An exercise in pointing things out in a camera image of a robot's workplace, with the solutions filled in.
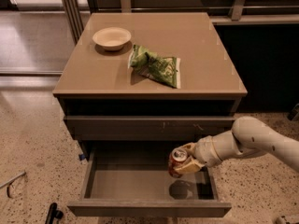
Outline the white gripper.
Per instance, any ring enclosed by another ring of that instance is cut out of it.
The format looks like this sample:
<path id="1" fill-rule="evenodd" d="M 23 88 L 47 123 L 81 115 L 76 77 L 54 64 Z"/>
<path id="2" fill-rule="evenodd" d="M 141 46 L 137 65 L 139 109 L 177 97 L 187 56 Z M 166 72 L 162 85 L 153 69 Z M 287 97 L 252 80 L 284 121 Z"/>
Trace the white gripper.
<path id="1" fill-rule="evenodd" d="M 196 173 L 205 167 L 220 165 L 222 160 L 215 147 L 216 139 L 214 136 L 207 136 L 200 139 L 196 144 L 188 143 L 181 148 L 185 149 L 190 156 L 183 163 L 176 164 L 174 171 L 180 175 Z"/>

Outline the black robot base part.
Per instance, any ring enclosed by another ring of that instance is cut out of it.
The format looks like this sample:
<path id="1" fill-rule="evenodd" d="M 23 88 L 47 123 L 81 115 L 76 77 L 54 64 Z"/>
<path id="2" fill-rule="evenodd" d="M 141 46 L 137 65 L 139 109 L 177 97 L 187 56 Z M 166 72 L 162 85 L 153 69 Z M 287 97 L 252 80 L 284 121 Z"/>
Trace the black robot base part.
<path id="1" fill-rule="evenodd" d="M 62 219 L 64 213 L 61 210 L 58 210 L 58 204 L 52 203 L 48 210 L 45 224 L 53 224 L 54 219 Z"/>

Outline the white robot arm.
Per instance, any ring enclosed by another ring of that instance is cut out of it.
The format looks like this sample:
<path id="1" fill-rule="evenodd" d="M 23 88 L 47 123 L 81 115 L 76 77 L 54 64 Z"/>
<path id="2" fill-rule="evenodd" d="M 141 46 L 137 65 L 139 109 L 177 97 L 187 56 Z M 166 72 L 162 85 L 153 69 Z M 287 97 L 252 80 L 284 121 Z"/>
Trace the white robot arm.
<path id="1" fill-rule="evenodd" d="M 299 172 L 299 142 L 277 133 L 253 117 L 235 120 L 224 133 L 175 148 L 169 157 L 175 176 L 196 173 L 229 159 L 249 159 L 269 153 Z"/>

